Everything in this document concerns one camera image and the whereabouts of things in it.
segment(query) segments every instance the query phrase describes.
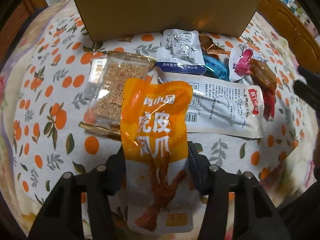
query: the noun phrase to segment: red logo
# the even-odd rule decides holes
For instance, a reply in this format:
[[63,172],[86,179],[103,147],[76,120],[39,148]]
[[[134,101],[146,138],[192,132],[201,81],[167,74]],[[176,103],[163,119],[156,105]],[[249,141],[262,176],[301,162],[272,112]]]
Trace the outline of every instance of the red logo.
[[253,111],[252,111],[252,114],[259,114],[259,111],[258,111],[258,97],[257,97],[257,91],[253,88],[250,88],[248,90],[249,92],[249,96],[251,98],[251,101],[253,103]]

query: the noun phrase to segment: cardboard box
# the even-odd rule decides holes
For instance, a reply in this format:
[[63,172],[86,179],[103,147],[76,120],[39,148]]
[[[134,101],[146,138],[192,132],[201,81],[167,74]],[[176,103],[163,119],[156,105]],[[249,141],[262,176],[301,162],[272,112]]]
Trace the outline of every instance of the cardboard box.
[[165,29],[239,37],[260,0],[75,0],[93,42]]

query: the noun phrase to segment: bed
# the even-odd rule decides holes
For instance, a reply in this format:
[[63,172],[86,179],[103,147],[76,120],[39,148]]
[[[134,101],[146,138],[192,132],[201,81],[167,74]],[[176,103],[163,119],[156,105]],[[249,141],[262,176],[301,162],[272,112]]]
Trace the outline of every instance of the bed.
[[[293,80],[300,78],[295,56],[287,41],[258,13],[238,38],[207,35],[228,52],[247,43],[267,55],[277,76],[276,113],[273,121],[264,121],[261,139],[202,133],[188,134],[188,139],[207,157],[219,149],[216,157],[225,171],[251,171],[278,206],[315,181],[312,150],[317,125],[314,111],[293,93]],[[0,74],[0,190],[26,235],[64,172],[88,172],[120,147],[119,142],[78,127],[89,103],[82,93],[90,60],[108,50],[155,56],[161,38],[161,33],[145,33],[93,44],[73,0],[50,6],[29,25]],[[63,114],[52,114],[55,103],[63,103]],[[233,200],[230,194],[230,213]],[[206,197],[199,197],[192,232],[161,239],[196,239],[206,202]],[[82,203],[84,232],[90,238],[84,193]],[[119,239],[147,239],[128,229],[126,206],[116,196],[110,203]],[[231,239],[231,232],[230,220],[226,239]]]

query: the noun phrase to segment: barcode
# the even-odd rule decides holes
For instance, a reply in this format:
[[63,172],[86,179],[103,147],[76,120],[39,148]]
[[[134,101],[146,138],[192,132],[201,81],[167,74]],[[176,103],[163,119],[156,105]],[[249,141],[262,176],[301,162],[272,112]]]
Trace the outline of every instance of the barcode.
[[185,122],[196,122],[198,118],[198,114],[197,113],[193,113],[193,112],[187,112],[186,117],[185,117]]
[[188,55],[181,55],[180,59],[191,63],[196,62],[194,57],[189,57]]

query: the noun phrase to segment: metal screw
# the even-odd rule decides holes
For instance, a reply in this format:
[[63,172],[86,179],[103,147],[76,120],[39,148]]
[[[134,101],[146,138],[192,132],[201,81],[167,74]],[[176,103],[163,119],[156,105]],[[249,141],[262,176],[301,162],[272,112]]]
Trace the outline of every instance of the metal screw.
[[99,165],[98,167],[97,167],[97,171],[105,171],[106,170],[106,166],[105,165]]
[[210,165],[209,169],[212,171],[217,171],[219,169],[219,166],[212,164],[212,165]]
[[243,175],[246,176],[248,179],[253,178],[253,174],[250,171],[245,171]]
[[63,174],[63,178],[64,178],[64,179],[69,179],[69,178],[71,178],[71,176],[72,176],[72,173],[71,173],[71,172],[65,172],[65,173]]

